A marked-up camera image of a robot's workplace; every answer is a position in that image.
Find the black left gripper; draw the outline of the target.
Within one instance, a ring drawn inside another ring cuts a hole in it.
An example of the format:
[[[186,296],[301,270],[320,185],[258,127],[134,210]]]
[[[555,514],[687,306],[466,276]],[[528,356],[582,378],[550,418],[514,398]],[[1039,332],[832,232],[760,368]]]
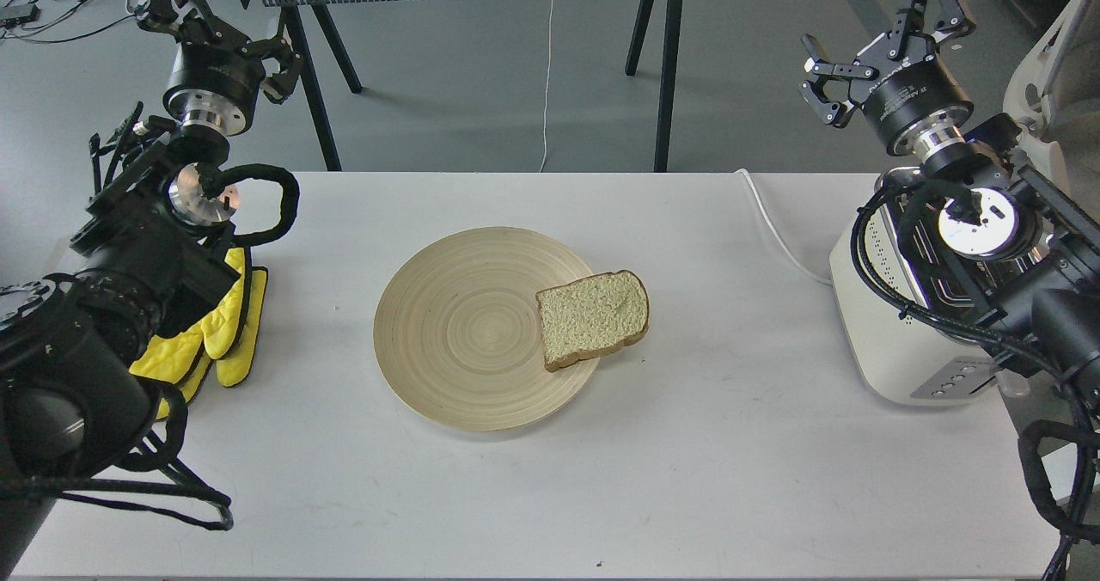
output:
[[[223,43],[223,21],[205,0],[138,0],[138,28],[177,41],[176,55],[162,95],[162,106],[178,122],[193,110],[217,116],[224,136],[237,136],[253,124],[258,94],[282,105],[294,92],[302,72],[302,54],[287,39],[252,41],[240,50]],[[266,73],[264,61],[278,70]]]

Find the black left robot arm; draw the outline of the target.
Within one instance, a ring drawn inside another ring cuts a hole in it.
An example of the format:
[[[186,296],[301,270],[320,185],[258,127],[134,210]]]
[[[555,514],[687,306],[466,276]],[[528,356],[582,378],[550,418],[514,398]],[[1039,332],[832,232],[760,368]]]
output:
[[[130,368],[154,338],[180,335],[223,300],[241,276],[229,249],[290,231],[292,172],[226,162],[260,96],[282,103],[294,91],[302,55],[283,24],[252,40],[205,0],[142,0],[135,21],[176,41],[167,114],[136,106],[105,149],[91,141],[91,158],[110,163],[94,169],[90,220],[72,235],[82,268],[3,288],[3,575],[59,500],[150,511],[107,495],[196,498],[216,520],[161,514],[233,525],[229,496],[182,464],[182,392]]]

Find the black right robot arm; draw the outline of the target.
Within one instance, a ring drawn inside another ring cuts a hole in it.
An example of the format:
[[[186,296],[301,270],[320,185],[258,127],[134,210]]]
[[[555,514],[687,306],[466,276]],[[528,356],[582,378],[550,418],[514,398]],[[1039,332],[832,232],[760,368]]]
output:
[[[1097,116],[1097,0],[1069,0],[1018,66],[1003,112],[941,57],[974,33],[959,0],[901,0],[850,63],[813,36],[800,92],[822,123],[865,116],[889,156],[831,272],[865,385],[911,406],[965,405],[1007,373],[1065,373],[1097,404],[1097,221],[1062,190],[1058,131]]]

